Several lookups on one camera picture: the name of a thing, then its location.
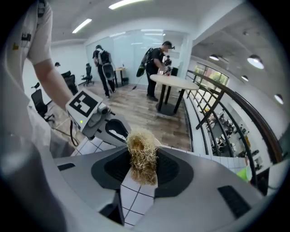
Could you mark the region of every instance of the round ceiling light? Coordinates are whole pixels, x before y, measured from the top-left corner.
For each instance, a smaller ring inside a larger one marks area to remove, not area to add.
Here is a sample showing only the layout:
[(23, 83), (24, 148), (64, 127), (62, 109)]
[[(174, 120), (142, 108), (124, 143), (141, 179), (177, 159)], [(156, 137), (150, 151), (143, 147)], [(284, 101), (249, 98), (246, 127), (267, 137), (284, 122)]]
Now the round ceiling light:
[(210, 57), (211, 59), (213, 59), (213, 60), (219, 60), (219, 59), (218, 59), (218, 56), (215, 55), (215, 54), (212, 54), (212, 55), (210, 55), (209, 57)]
[(259, 56), (251, 55), (247, 60), (252, 66), (259, 69), (264, 69), (262, 59)]
[(242, 75), (242, 78), (245, 80), (245, 81), (249, 81), (248, 77), (246, 75)]
[(284, 104), (283, 102), (283, 97), (281, 94), (276, 94), (275, 95), (275, 99), (277, 100), (277, 102), (279, 102), (280, 104)]

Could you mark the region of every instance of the straw bird nest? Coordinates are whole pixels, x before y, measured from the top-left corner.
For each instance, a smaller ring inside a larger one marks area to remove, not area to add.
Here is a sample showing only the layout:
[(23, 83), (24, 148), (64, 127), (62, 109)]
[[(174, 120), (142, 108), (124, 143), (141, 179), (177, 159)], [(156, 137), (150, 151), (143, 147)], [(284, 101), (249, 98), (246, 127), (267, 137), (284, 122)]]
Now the straw bird nest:
[(154, 135), (142, 128), (132, 130), (127, 136), (128, 151), (131, 155), (131, 176), (140, 184), (157, 184), (156, 150)]

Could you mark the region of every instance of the recessed light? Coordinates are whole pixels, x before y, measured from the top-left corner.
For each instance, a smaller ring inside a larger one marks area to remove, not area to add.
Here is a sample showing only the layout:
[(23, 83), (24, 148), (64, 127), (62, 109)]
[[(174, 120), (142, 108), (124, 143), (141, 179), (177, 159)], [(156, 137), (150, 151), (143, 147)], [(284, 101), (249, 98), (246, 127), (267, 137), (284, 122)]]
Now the recessed light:
[(262, 59), (259, 56), (251, 55), (247, 60), (252, 66), (258, 69), (264, 69)]
[(125, 34), (126, 32), (120, 32), (120, 33), (115, 33), (115, 34), (111, 34), (109, 35), (109, 37), (115, 37), (115, 36), (118, 36), (118, 35), (122, 35), (122, 34)]
[(245, 80), (245, 81), (249, 81), (248, 77), (246, 75), (242, 75), (242, 78)]
[(86, 19), (77, 28), (75, 28), (72, 33), (75, 34), (76, 32), (78, 32), (80, 29), (82, 29), (85, 25), (87, 25), (90, 22), (91, 22), (91, 19)]
[(275, 99), (277, 100), (277, 102), (279, 102), (280, 104), (284, 104), (284, 102), (283, 102), (283, 97), (282, 97), (282, 95), (281, 94), (276, 94), (275, 96)]
[(145, 33), (144, 35), (163, 35), (162, 33)]
[(117, 2), (113, 5), (110, 5), (109, 8), (111, 10), (114, 10), (114, 9), (117, 9), (121, 6), (125, 6), (125, 5), (131, 4), (131, 3), (135, 3), (135, 2), (142, 2), (142, 1), (147, 1), (147, 0), (123, 0), (123, 1)]
[(212, 54), (212, 55), (210, 55), (209, 57), (210, 57), (211, 59), (213, 59), (213, 60), (219, 60), (219, 59), (218, 59), (218, 56), (215, 55), (215, 54)]

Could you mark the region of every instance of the wooden tabletop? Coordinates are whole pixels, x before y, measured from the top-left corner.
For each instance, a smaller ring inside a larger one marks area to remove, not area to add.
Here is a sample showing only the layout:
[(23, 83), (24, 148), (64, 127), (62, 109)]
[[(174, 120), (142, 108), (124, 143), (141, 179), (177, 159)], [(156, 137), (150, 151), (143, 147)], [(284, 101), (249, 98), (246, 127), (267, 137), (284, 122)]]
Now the wooden tabletop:
[(115, 71), (123, 71), (125, 70), (126, 68), (116, 68)]
[(164, 85), (168, 85), (171, 87), (181, 88), (181, 89), (188, 89), (188, 90), (197, 90), (198, 85), (194, 84), (193, 82), (182, 79), (176, 76), (165, 76), (165, 75), (157, 75), (153, 74), (150, 76), (150, 79), (159, 82)]

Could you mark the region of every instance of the round table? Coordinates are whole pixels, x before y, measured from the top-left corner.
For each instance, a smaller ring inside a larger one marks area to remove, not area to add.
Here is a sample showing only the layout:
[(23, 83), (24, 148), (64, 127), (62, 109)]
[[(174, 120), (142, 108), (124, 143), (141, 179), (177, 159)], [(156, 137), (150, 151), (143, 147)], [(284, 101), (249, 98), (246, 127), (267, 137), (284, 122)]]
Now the round table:
[[(165, 76), (165, 75), (153, 74), (150, 76), (150, 79), (152, 81), (159, 82), (162, 84), (161, 95), (160, 95), (159, 102), (156, 105), (156, 109), (159, 113), (164, 114), (164, 115), (168, 115), (168, 116), (172, 116), (172, 115), (176, 114), (178, 107), (180, 105), (180, 102), (182, 100), (184, 91), (186, 89), (198, 90), (198, 85), (194, 84), (193, 82), (191, 82), (189, 80), (182, 79), (182, 78), (179, 78), (176, 76)], [(164, 105), (162, 105), (166, 86), (168, 86), (168, 90), (167, 90)], [(181, 89), (180, 95), (178, 97), (178, 100), (177, 100), (177, 103), (175, 106), (168, 103), (168, 98), (170, 95), (171, 87)]]

